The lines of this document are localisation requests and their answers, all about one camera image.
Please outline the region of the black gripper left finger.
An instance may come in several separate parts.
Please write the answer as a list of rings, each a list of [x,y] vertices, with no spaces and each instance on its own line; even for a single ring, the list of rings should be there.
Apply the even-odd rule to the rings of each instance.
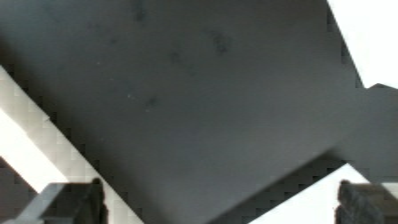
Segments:
[[[108,224],[101,180],[52,183],[16,217],[16,224]]]

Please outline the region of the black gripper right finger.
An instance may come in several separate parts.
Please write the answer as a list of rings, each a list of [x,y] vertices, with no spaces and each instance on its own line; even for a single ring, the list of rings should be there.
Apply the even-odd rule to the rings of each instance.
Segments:
[[[398,183],[341,181],[334,224],[398,224]]]

